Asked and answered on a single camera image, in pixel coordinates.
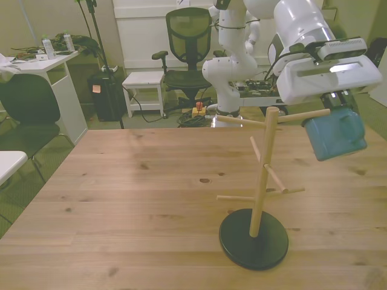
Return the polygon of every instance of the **blue mug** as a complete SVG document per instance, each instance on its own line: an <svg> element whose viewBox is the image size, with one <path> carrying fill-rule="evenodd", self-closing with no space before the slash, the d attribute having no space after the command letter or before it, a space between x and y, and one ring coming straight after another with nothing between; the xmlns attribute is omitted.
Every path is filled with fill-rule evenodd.
<svg viewBox="0 0 387 290"><path fill-rule="evenodd" d="M309 119L304 126L319 161L367 148L364 123L350 108L333 109L330 115Z"/></svg>

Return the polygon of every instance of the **wooden table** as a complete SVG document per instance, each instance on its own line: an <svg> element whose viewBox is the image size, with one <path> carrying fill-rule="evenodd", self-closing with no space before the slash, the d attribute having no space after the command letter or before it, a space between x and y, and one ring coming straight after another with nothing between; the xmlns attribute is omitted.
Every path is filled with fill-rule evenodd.
<svg viewBox="0 0 387 290"><path fill-rule="evenodd" d="M368 150L324 163L303 128L280 131L273 166L307 189L265 204L289 253L264 272L226 257L219 226L249 204L216 196L253 195L252 133L89 131L0 240L0 288L384 289L387 143L371 130Z"/></svg>

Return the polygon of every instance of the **red object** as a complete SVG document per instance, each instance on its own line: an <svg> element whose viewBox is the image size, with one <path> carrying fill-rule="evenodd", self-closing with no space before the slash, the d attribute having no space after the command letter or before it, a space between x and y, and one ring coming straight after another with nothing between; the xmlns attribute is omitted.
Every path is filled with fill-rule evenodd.
<svg viewBox="0 0 387 290"><path fill-rule="evenodd" d="M196 108L198 109L198 111L201 111L203 109L203 103L201 101L198 101L196 103Z"/></svg>

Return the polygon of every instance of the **mesh backrest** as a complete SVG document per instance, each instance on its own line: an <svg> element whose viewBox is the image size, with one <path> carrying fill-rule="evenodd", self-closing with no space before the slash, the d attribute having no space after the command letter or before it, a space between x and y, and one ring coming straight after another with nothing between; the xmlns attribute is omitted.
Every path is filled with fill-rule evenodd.
<svg viewBox="0 0 387 290"><path fill-rule="evenodd" d="M60 118L50 84L34 74L17 74L8 83L0 83L0 102L22 124L50 124Z"/></svg>
<svg viewBox="0 0 387 290"><path fill-rule="evenodd" d="M212 19L207 9L188 7L166 15L169 45L175 57L189 68L207 56L211 46Z"/></svg>

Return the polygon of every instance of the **white door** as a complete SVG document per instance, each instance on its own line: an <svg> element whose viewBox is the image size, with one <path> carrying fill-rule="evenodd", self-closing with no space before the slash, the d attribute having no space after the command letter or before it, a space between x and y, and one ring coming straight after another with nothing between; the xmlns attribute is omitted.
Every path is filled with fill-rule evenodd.
<svg viewBox="0 0 387 290"><path fill-rule="evenodd" d="M371 98L387 107L387 50L380 62L379 70L383 74L384 81L371 92Z"/></svg>

